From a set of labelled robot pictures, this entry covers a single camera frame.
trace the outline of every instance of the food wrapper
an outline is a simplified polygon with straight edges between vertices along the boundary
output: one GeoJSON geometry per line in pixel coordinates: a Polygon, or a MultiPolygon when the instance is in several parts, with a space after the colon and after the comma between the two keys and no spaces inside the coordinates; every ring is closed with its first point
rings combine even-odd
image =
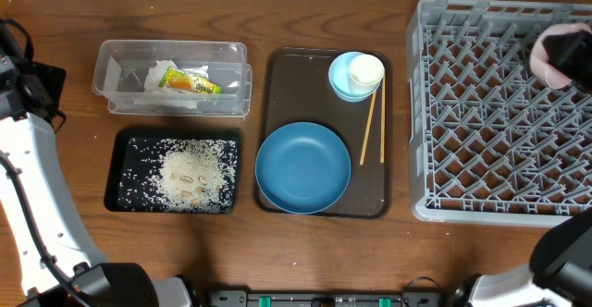
{"type": "Polygon", "coordinates": [[[184,92],[217,94],[222,88],[207,77],[207,66],[179,69],[172,61],[156,61],[144,82],[147,92],[184,92]]]}

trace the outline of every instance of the green connector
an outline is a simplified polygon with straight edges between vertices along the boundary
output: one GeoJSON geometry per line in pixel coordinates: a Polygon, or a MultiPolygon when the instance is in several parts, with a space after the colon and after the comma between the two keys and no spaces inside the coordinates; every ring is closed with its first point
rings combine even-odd
{"type": "Polygon", "coordinates": [[[259,307],[271,307],[271,297],[260,297],[259,307]]]}
{"type": "Polygon", "coordinates": [[[392,301],[389,298],[380,298],[380,300],[378,300],[378,307],[391,307],[392,305],[392,301]]]}

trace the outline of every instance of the wooden table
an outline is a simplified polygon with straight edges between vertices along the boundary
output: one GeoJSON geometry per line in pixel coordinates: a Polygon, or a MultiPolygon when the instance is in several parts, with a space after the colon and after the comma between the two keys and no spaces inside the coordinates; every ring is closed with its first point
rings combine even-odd
{"type": "MultiPolygon", "coordinates": [[[[404,30],[419,0],[13,0],[9,16],[30,32],[36,60],[68,72],[68,122],[57,152],[84,224],[111,262],[135,262],[153,278],[182,273],[209,285],[251,289],[397,290],[416,276],[454,289],[475,272],[528,261],[544,229],[430,224],[410,211],[410,101],[404,30]],[[253,66],[246,119],[111,115],[91,90],[107,39],[244,43],[253,66]],[[392,206],[377,220],[274,215],[253,199],[265,65],[279,47],[376,51],[394,69],[392,206]],[[242,133],[237,203],[229,215],[110,213],[103,206],[116,133],[133,124],[242,133]]],[[[592,3],[592,0],[524,0],[592,3]]],[[[0,219],[0,305],[24,300],[14,240],[0,219]]]]}

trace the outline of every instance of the wooden chopsticks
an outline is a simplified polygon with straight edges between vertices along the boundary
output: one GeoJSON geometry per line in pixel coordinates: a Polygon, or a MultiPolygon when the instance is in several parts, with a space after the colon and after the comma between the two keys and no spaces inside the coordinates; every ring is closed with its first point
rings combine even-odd
{"type": "MultiPolygon", "coordinates": [[[[382,78],[382,83],[380,86],[382,87],[382,107],[380,111],[380,163],[383,164],[385,162],[385,77],[382,78]]],[[[374,114],[374,102],[376,101],[376,92],[372,93],[372,102],[370,103],[370,111],[368,112],[368,122],[366,122],[366,132],[364,134],[364,144],[362,145],[362,155],[360,156],[360,166],[364,164],[364,159],[366,157],[366,147],[368,145],[368,134],[370,133],[370,126],[372,125],[372,115],[374,114]]]]}

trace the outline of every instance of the black cable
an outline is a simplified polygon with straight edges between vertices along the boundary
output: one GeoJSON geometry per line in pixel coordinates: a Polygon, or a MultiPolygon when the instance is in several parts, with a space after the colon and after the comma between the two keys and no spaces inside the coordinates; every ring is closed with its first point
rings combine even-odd
{"type": "Polygon", "coordinates": [[[12,167],[8,159],[5,158],[5,155],[0,152],[0,165],[4,167],[6,170],[6,176],[10,178],[12,181],[13,186],[15,187],[15,192],[18,196],[18,202],[20,203],[20,208],[22,209],[22,214],[25,217],[25,222],[27,223],[27,228],[29,229],[29,233],[31,234],[31,239],[35,244],[35,248],[37,252],[41,256],[41,262],[45,264],[47,270],[55,277],[55,280],[59,283],[59,285],[76,300],[79,304],[84,307],[94,307],[93,304],[87,301],[88,295],[84,292],[78,292],[73,287],[71,287],[68,281],[62,276],[60,271],[56,268],[51,255],[45,249],[41,238],[39,237],[39,230],[35,225],[35,222],[32,219],[31,208],[29,207],[29,202],[27,202],[27,198],[25,197],[25,192],[20,185],[19,179],[19,172],[15,168],[12,167]]]}
{"type": "Polygon", "coordinates": [[[22,27],[22,25],[18,24],[14,19],[11,19],[11,18],[0,19],[0,22],[14,26],[25,36],[27,42],[25,43],[24,57],[29,62],[32,62],[33,56],[35,55],[34,49],[33,49],[33,40],[31,40],[31,36],[27,32],[27,30],[25,30],[25,28],[22,27]]]}
{"type": "MultiPolygon", "coordinates": [[[[434,283],[434,284],[435,284],[435,285],[436,285],[438,288],[441,288],[441,286],[438,284],[438,282],[437,282],[436,280],[432,279],[432,278],[431,278],[431,277],[429,277],[429,276],[418,276],[418,277],[415,277],[415,278],[414,278],[414,279],[412,279],[412,280],[411,280],[411,281],[410,281],[410,282],[409,282],[407,285],[405,285],[405,287],[404,287],[404,288],[405,288],[405,289],[407,289],[407,288],[410,288],[410,287],[412,287],[413,285],[415,285],[415,283],[417,283],[417,282],[420,282],[420,281],[422,281],[422,280],[427,280],[427,281],[430,281],[430,282],[434,283]]],[[[422,303],[427,303],[427,302],[426,302],[426,301],[422,301],[422,300],[420,300],[420,301],[418,301],[418,302],[417,302],[417,306],[419,306],[419,305],[420,305],[420,304],[422,304],[422,303]]],[[[404,291],[403,291],[403,293],[401,294],[401,304],[402,304],[402,305],[404,305],[404,307],[411,307],[411,306],[409,305],[409,299],[405,298],[405,292],[404,292],[404,291]]]]}
{"type": "Polygon", "coordinates": [[[62,117],[62,122],[59,124],[59,126],[57,126],[57,129],[54,130],[54,133],[57,133],[60,129],[62,129],[62,126],[64,126],[64,123],[66,123],[66,113],[64,113],[58,109],[57,112],[55,112],[55,114],[59,117],[62,117]]]}
{"type": "Polygon", "coordinates": [[[412,279],[407,285],[405,285],[406,288],[410,288],[413,285],[415,285],[415,283],[420,282],[422,280],[427,280],[430,281],[432,283],[434,283],[438,288],[441,288],[441,286],[438,284],[438,282],[434,279],[432,279],[431,277],[428,276],[419,276],[419,277],[415,277],[414,279],[412,279]]]}

